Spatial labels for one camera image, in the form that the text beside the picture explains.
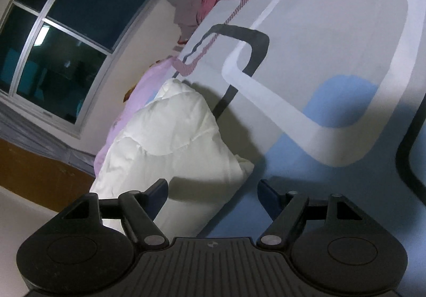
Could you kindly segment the white padded down jacket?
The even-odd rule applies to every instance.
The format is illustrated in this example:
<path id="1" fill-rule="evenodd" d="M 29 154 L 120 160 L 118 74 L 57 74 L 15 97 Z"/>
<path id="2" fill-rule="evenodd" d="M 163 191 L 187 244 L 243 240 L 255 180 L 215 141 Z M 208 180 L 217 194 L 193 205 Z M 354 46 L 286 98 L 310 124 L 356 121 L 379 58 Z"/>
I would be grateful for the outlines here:
<path id="1" fill-rule="evenodd" d="M 116 136 L 90 190 L 114 199 L 164 179 L 168 197 L 155 224 L 168 239 L 195 237 L 252 171 L 222 140 L 206 100 L 169 79 Z"/>

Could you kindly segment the pink blanket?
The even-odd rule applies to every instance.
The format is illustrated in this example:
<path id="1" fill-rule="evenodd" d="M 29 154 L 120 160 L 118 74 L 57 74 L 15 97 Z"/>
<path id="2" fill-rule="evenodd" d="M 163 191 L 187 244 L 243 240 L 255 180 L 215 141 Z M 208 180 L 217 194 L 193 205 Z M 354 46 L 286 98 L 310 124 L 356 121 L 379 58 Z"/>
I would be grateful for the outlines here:
<path id="1" fill-rule="evenodd" d="M 94 160 L 95 176 L 99 175 L 105 161 L 106 154 L 116 136 L 121 132 L 132 116 L 152 101 L 166 80 L 167 73 L 173 69 L 175 57 L 169 57 L 153 64 L 140 78 L 138 83 L 130 89 L 125 98 L 124 109 L 115 119 L 108 132 L 105 144 L 99 150 Z"/>

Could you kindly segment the grey left curtain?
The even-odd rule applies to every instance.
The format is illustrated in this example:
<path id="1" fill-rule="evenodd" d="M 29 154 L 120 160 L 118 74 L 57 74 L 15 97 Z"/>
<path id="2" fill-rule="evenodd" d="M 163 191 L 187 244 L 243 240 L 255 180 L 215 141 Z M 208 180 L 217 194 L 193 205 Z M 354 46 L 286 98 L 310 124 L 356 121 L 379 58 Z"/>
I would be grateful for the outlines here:
<path id="1" fill-rule="evenodd" d="M 79 151 L 1 103 L 1 139 L 94 177 L 95 156 Z"/>

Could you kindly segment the patterned grey blue bedsheet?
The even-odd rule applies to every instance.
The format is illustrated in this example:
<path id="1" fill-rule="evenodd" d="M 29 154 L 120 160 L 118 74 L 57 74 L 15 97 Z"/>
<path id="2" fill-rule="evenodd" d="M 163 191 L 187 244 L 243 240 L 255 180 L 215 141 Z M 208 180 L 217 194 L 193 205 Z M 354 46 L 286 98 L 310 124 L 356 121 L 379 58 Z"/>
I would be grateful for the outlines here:
<path id="1" fill-rule="evenodd" d="M 255 166 L 202 236 L 260 236 L 261 179 L 342 194 L 404 245 L 400 295 L 425 295 L 425 0 L 222 0 L 180 57 Z"/>

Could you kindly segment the aluminium frame window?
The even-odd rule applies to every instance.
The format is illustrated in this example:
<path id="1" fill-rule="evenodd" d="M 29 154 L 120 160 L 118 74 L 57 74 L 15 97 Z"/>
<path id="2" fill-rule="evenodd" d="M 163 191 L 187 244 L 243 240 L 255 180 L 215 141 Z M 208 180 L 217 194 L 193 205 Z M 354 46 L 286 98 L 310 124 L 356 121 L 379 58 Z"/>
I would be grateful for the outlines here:
<path id="1" fill-rule="evenodd" d="M 150 0 L 11 0 L 1 18 L 1 98 L 80 133 L 113 54 Z"/>

